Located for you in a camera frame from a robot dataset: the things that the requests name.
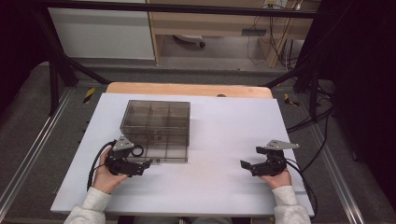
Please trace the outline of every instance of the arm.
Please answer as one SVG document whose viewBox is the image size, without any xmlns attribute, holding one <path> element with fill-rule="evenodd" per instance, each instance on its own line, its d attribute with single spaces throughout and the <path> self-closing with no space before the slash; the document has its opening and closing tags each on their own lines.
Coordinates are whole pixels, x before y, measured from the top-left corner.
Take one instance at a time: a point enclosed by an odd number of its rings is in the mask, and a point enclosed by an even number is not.
<svg viewBox="0 0 396 224">
<path fill-rule="evenodd" d="M 306 208 L 297 202 L 288 170 L 276 176 L 262 175 L 260 179 L 265 180 L 275 194 L 276 207 L 274 210 L 276 224 L 311 223 Z"/>
<path fill-rule="evenodd" d="M 111 147 L 100 156 L 99 164 L 101 166 L 96 170 L 93 185 L 88 190 L 84 203 L 82 205 L 75 205 L 64 223 L 106 223 L 103 211 L 111 199 L 110 193 L 128 177 L 128 175 L 113 175 L 103 165 L 110 149 Z"/>
</svg>

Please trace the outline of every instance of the wire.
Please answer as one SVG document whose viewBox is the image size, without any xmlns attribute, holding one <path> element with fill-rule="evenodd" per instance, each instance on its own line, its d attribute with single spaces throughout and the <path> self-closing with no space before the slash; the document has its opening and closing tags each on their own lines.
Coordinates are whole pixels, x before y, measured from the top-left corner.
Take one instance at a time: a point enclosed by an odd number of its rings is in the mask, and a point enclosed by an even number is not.
<svg viewBox="0 0 396 224">
<path fill-rule="evenodd" d="M 287 129 L 288 133 L 293 133 L 296 132 L 298 130 L 301 130 L 302 128 L 305 128 L 313 123 L 318 122 L 319 120 L 325 119 L 328 115 L 330 115 L 332 113 L 333 107 L 327 109 L 325 112 L 317 115 L 317 119 L 313 119 L 311 115 L 308 115 L 305 119 L 303 119 L 303 121 L 301 121 L 300 123 L 289 127 Z"/>
<path fill-rule="evenodd" d="M 109 165 L 109 162 L 108 163 L 103 163 L 102 165 L 98 165 L 93 170 L 97 170 L 99 167 L 104 166 L 104 165 Z"/>
<path fill-rule="evenodd" d="M 289 72 L 289 66 L 288 66 L 288 51 L 287 51 L 287 50 L 286 50 L 285 65 L 286 65 L 286 71 Z"/>
<path fill-rule="evenodd" d="M 308 58 L 309 55 L 314 54 L 315 51 L 318 50 L 318 46 L 320 46 L 323 41 L 328 38 L 328 36 L 330 36 L 333 32 L 333 30 L 335 30 L 335 27 L 337 27 L 337 25 L 340 23 L 341 19 L 344 18 L 344 16 L 347 14 L 347 12 L 349 11 L 349 9 L 351 8 L 353 2 L 355 0 L 350 0 L 349 5 L 346 7 L 345 11 L 342 13 L 342 15 L 339 17 L 338 21 L 335 23 L 335 25 L 318 41 L 318 43 L 308 52 L 305 54 L 305 56 L 301 59 L 299 59 L 299 63 L 304 63 L 304 61 Z"/>
<path fill-rule="evenodd" d="M 320 104 L 320 102 L 322 102 L 322 101 L 324 101 L 324 100 L 327 101 L 327 102 L 330 102 L 330 103 L 332 102 L 330 99 L 321 96 L 320 100 L 318 100 L 318 104 Z"/>
<path fill-rule="evenodd" d="M 327 95 L 329 98 L 332 98 L 332 96 L 333 96 L 333 93 L 325 91 L 325 90 L 320 86 L 320 83 L 318 83 L 318 92 L 319 92 L 319 93 L 322 93 L 322 94 L 324 94 L 324 95 Z"/>
<path fill-rule="evenodd" d="M 88 175 L 88 183 L 87 183 L 87 191 L 90 189 L 90 187 L 92 186 L 92 179 L 93 179 L 93 172 L 99 168 L 102 165 L 99 165 L 95 168 L 96 162 L 99 159 L 100 155 L 102 154 L 102 152 L 105 150 L 105 148 L 107 148 L 108 146 L 112 146 L 114 147 L 114 145 L 116 144 L 117 140 L 114 140 L 112 142 L 108 142 L 106 143 L 99 151 L 98 154 L 96 154 L 95 160 L 93 160 L 93 164 L 90 170 L 90 174 Z"/>
<path fill-rule="evenodd" d="M 317 195 L 315 194 L 315 192 L 312 190 L 312 188 L 309 186 L 308 182 L 306 181 L 306 179 L 305 179 L 305 177 L 304 177 L 304 174 L 303 174 L 303 172 L 301 172 L 301 168 L 300 168 L 300 166 L 298 165 L 298 163 L 297 163 L 296 161 L 294 161 L 294 160 L 291 160 L 291 159 L 286 159 L 286 163 L 287 163 L 291 168 L 293 168 L 295 171 L 297 171 L 297 173 L 300 175 L 301 179 L 303 180 L 303 184 L 304 184 L 306 190 L 307 190 L 308 193 L 309 193 L 310 195 L 312 195 L 312 197 L 314 198 L 314 216 L 311 217 L 311 220 L 312 220 L 312 219 L 314 219 L 314 218 L 316 217 L 316 215 L 317 215 L 317 213 L 318 213 L 318 197 L 317 197 Z"/>
<path fill-rule="evenodd" d="M 296 3 L 291 9 L 296 9 L 297 6 L 298 6 L 301 2 Z M 277 60 L 280 62 L 280 64 L 282 64 L 283 66 L 287 67 L 287 64 L 286 64 L 286 63 L 283 63 L 283 56 L 281 57 L 281 56 L 279 55 L 279 52 L 278 52 L 278 50 L 276 49 L 276 45 L 279 43 L 279 41 L 283 41 L 283 38 L 285 37 L 285 34 L 286 34 L 286 32 L 288 31 L 288 28 L 289 28 L 291 19 L 286 19 L 286 18 L 285 18 L 285 20 L 283 21 L 283 34 L 282 34 L 282 36 L 281 36 L 276 42 L 275 42 L 275 39 L 274 39 L 273 26 L 274 26 L 275 23 L 277 22 L 277 18 L 276 18 L 275 22 L 274 22 L 274 19 L 273 19 L 272 17 L 270 17 L 269 20 L 270 20 L 270 44 L 271 44 L 271 46 L 273 47 L 273 50 L 274 50 L 275 53 L 276 53 Z"/>
<path fill-rule="evenodd" d="M 324 126 L 324 139 L 323 139 L 323 142 L 322 142 L 322 144 L 321 144 L 319 150 L 318 150 L 317 153 L 315 154 L 315 156 L 311 159 L 311 161 L 310 161 L 310 162 L 305 166 L 305 168 L 302 170 L 302 173 L 305 172 L 306 169 L 308 169 L 308 168 L 312 165 L 312 163 L 314 163 L 314 161 L 317 159 L 318 155 L 320 154 L 320 152 L 321 152 L 322 149 L 324 148 L 324 145 L 326 144 L 326 140 L 327 140 L 327 125 L 328 125 L 328 122 L 329 122 L 329 116 L 330 116 L 330 114 L 331 114 L 331 113 L 329 113 L 329 114 L 327 115 L 327 118 L 326 118 L 326 123 L 325 123 L 325 126 Z"/>
<path fill-rule="evenodd" d="M 251 62 L 252 62 L 254 65 L 259 65 L 259 64 L 262 64 L 262 63 L 265 63 L 265 62 L 266 62 L 266 61 L 264 60 L 264 61 L 262 61 L 262 62 L 255 63 L 255 62 L 253 61 L 253 59 L 250 58 L 250 56 L 249 56 L 249 49 L 248 49 L 248 45 L 249 45 L 249 43 L 250 43 L 250 31 L 251 31 L 253 28 L 254 28 L 254 30 L 257 31 L 256 25 L 257 25 L 257 23 L 259 22 L 259 20 L 260 20 L 261 18 L 262 18 L 262 17 L 259 17 L 259 16 L 255 17 L 255 18 L 254 18 L 253 25 L 248 29 L 248 32 L 247 32 L 247 57 L 251 60 Z"/>
<path fill-rule="evenodd" d="M 289 60 L 287 61 L 287 66 L 289 67 L 290 70 L 292 69 L 292 67 L 291 67 L 291 53 L 293 51 L 293 43 L 294 43 L 294 40 L 292 39 L 290 42 Z"/>
</svg>

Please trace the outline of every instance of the aluminum rail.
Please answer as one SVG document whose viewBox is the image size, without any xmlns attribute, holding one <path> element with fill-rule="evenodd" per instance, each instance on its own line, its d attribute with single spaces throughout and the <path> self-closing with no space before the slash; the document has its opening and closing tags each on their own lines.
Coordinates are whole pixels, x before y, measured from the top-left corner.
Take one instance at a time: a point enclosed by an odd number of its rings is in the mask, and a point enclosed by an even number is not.
<svg viewBox="0 0 396 224">
<path fill-rule="evenodd" d="M 300 11 L 293 9 L 212 7 L 212 6 L 93 2 L 93 1 L 87 2 L 87 1 L 70 1 L 70 0 L 36 0 L 35 2 L 42 7 L 74 8 L 74 9 L 196 13 L 196 14 L 284 17 L 284 18 L 304 18 L 304 19 L 330 19 L 336 16 L 336 14 L 332 14 L 329 12 Z"/>
<path fill-rule="evenodd" d="M 300 94 L 298 94 L 298 98 L 301 105 L 303 106 L 304 112 L 306 113 L 306 115 L 309 115 L 307 100 L 305 99 L 305 97 L 301 96 Z M 321 145 L 321 143 L 324 140 L 324 136 L 318 124 L 317 123 L 313 124 L 312 129 L 317 139 L 318 145 Z M 326 165 L 326 168 L 329 171 L 329 175 L 330 178 L 332 179 L 332 183 L 334 184 L 335 190 L 338 193 L 338 197 L 340 198 L 341 204 L 344 206 L 349 222 L 351 224 L 363 224 L 364 219 L 363 216 L 361 215 L 361 210 L 357 206 L 355 199 L 353 198 L 353 195 L 350 192 L 349 187 L 347 186 L 347 182 L 345 181 L 344 176 L 341 173 L 340 168 L 338 167 L 334 157 L 332 156 L 332 152 L 330 151 L 327 144 L 325 144 L 321 154 L 322 154 L 321 155 L 322 159 Z"/>
<path fill-rule="evenodd" d="M 28 153 L 23 159 L 17 172 L 12 177 L 6 190 L 0 197 L 0 223 L 2 223 L 3 219 L 5 218 L 9 207 L 12 205 L 15 197 L 21 189 L 21 186 L 23 185 L 23 182 L 25 181 L 33 165 L 35 164 L 35 161 L 37 160 L 41 149 L 46 144 L 47 139 L 50 137 L 50 134 L 55 127 L 55 124 L 64 112 L 65 106 L 67 105 L 72 91 L 72 88 L 67 88 L 64 91 L 60 100 L 60 106 L 55 111 L 55 113 L 47 119 L 46 123 L 44 124 L 37 138 L 35 139 L 35 142 L 32 144 Z"/>
</svg>

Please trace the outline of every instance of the black pole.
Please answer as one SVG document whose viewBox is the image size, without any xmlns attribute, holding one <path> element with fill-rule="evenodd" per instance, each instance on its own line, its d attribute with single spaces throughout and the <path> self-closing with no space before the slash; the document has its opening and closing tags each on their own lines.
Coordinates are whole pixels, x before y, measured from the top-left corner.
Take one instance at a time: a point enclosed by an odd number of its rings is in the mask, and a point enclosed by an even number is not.
<svg viewBox="0 0 396 224">
<path fill-rule="evenodd" d="M 336 16 L 335 14 L 329 12 L 300 11 L 294 9 L 212 7 L 212 6 L 69 1 L 69 0 L 36 0 L 36 1 L 41 6 L 44 7 L 74 8 L 74 9 L 196 13 L 196 14 L 284 17 L 284 18 L 304 18 L 304 19 L 329 19 Z"/>
<path fill-rule="evenodd" d="M 273 87 L 277 86 L 278 84 L 288 80 L 291 77 L 298 77 L 300 76 L 302 73 L 306 72 L 306 68 L 307 65 L 306 64 L 302 64 L 301 66 L 296 67 L 294 70 L 289 71 L 287 74 L 278 77 L 270 82 L 268 82 L 267 84 L 264 85 L 260 85 L 259 87 L 266 87 L 268 89 L 272 89 Z"/>
<path fill-rule="evenodd" d="M 70 66 L 62 59 L 61 53 L 63 53 L 64 50 L 59 45 L 54 34 L 50 30 L 41 10 L 42 7 L 40 6 L 30 7 L 30 13 L 33 16 L 33 20 L 35 20 L 36 24 L 40 27 L 42 35 L 46 39 L 47 46 L 45 46 L 45 48 L 48 48 L 49 55 L 51 55 L 51 57 L 54 59 L 57 65 L 56 69 L 63 79 L 64 84 L 66 86 L 75 86 L 78 83 L 78 79 L 76 78 Z"/>
<path fill-rule="evenodd" d="M 76 68 L 80 72 L 84 73 L 85 75 L 95 79 L 96 81 L 100 82 L 101 84 L 107 85 L 107 84 L 110 84 L 112 82 L 112 81 L 109 81 L 109 80 L 107 80 L 107 79 L 105 79 L 103 77 L 100 77 L 99 75 L 97 75 L 96 73 L 91 71 L 90 69 L 86 68 L 84 65 L 82 65 L 82 64 L 74 61 L 70 57 L 68 57 L 66 54 L 63 54 L 63 57 L 74 68 Z"/>
</svg>

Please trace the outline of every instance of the black mount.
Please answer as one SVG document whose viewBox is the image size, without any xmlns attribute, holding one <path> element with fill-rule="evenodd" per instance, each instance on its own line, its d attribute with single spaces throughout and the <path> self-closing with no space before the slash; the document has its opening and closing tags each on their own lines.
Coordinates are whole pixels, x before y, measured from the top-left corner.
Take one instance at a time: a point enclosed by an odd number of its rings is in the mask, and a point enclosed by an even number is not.
<svg viewBox="0 0 396 224">
<path fill-rule="evenodd" d="M 142 148 L 141 146 L 134 146 L 132 148 L 113 151 L 111 149 L 106 157 L 105 165 L 113 175 L 142 175 L 143 172 L 148 169 L 152 163 L 152 160 L 145 161 L 143 163 L 137 163 L 133 161 L 127 161 L 126 158 L 134 153 L 136 148 Z"/>
<path fill-rule="evenodd" d="M 283 150 L 266 149 L 256 147 L 257 153 L 267 157 L 267 161 L 257 164 L 250 164 L 247 161 L 241 161 L 241 167 L 249 170 L 253 176 L 257 175 L 278 175 L 286 169 L 286 159 Z"/>
</svg>

